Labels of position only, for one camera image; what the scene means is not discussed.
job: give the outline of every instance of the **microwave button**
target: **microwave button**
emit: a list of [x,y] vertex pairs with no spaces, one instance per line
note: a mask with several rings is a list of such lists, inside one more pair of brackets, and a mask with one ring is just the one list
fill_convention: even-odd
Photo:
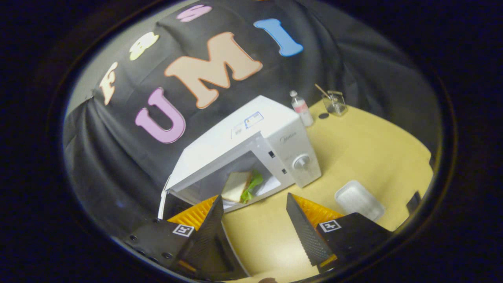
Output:
[[303,154],[295,159],[293,162],[293,168],[298,169],[298,170],[307,170],[307,165],[311,162],[311,158],[309,158],[309,155]]

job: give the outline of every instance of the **yellow table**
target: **yellow table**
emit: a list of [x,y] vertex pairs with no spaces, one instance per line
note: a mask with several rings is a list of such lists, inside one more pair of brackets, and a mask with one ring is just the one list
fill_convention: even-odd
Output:
[[377,221],[394,231],[408,217],[407,202],[424,196],[433,176],[430,152],[414,136],[373,114],[349,107],[342,117],[326,112],[322,101],[309,108],[314,124],[307,133],[322,176],[304,188],[285,190],[223,216],[229,241],[251,277],[233,282],[278,283],[318,274],[311,266],[286,211],[287,193],[343,213],[334,194],[351,180],[360,182],[386,208]]

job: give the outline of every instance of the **black cloth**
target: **black cloth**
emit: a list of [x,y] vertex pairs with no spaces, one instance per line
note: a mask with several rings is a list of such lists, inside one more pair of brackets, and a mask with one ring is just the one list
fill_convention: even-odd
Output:
[[[213,9],[186,23],[176,18],[200,4]],[[304,50],[281,56],[270,35],[253,26],[269,18],[280,20]],[[117,50],[110,104],[104,104],[97,84],[94,96],[64,123],[63,150],[74,191],[90,216],[113,236],[123,237],[156,217],[160,193],[182,150],[257,95],[291,107],[290,90],[296,90],[309,106],[320,100],[315,83],[342,91],[349,105],[390,120],[435,150],[436,139],[423,129],[425,119],[436,118],[435,109],[428,108],[435,97],[428,83],[382,36],[327,4],[205,0],[166,16],[152,31],[159,39],[138,59],[129,60],[130,46]],[[176,77],[166,77],[164,70],[181,56],[208,60],[206,42],[222,32],[232,32],[239,46],[263,68],[243,81],[233,80],[228,69],[230,88],[206,84],[217,89],[219,97],[199,109],[187,87]],[[147,103],[158,87],[186,121],[183,136],[172,144],[157,141],[135,124],[137,113],[147,107],[160,126],[171,127],[171,120]],[[417,96],[424,97],[424,105],[417,104]]]

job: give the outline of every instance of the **lettuce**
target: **lettuce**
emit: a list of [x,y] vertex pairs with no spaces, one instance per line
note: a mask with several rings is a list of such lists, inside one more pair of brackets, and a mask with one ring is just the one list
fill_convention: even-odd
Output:
[[264,178],[262,177],[260,172],[255,169],[252,171],[251,175],[250,185],[246,190],[244,190],[243,194],[241,194],[241,203],[248,203],[253,198],[253,195],[250,193],[250,191],[256,186],[262,184],[262,182],[264,181]]

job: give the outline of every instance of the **microwave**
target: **microwave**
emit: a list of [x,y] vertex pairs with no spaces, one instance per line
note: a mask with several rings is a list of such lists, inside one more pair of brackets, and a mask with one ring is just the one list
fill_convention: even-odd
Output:
[[274,100],[257,96],[187,146],[161,193],[158,217],[172,194],[196,205],[221,194],[232,172],[257,170],[263,182],[246,204],[223,201],[230,212],[292,184],[304,187],[321,170],[300,116]]

